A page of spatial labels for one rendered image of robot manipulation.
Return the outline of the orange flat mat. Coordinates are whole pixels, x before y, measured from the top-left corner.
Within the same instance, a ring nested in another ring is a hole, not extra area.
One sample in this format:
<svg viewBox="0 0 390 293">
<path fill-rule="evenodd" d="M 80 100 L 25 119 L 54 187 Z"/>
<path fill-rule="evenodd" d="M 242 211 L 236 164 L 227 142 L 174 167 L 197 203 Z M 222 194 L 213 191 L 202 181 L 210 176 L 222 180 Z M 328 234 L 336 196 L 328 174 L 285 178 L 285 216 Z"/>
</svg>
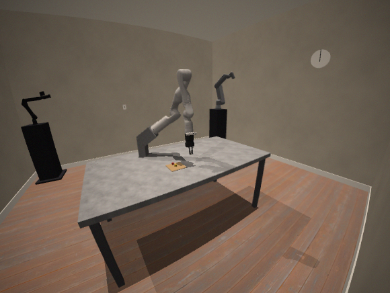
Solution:
<svg viewBox="0 0 390 293">
<path fill-rule="evenodd" d="M 174 166 L 175 164 L 177 165 L 177 167 Z M 186 168 L 186 166 L 183 165 L 183 164 L 181 164 L 180 162 L 174 163 L 174 165 L 169 164 L 169 165 L 166 165 L 166 167 L 167 167 L 169 170 L 171 170 L 171 171 L 177 171 L 177 170 Z"/>
</svg>

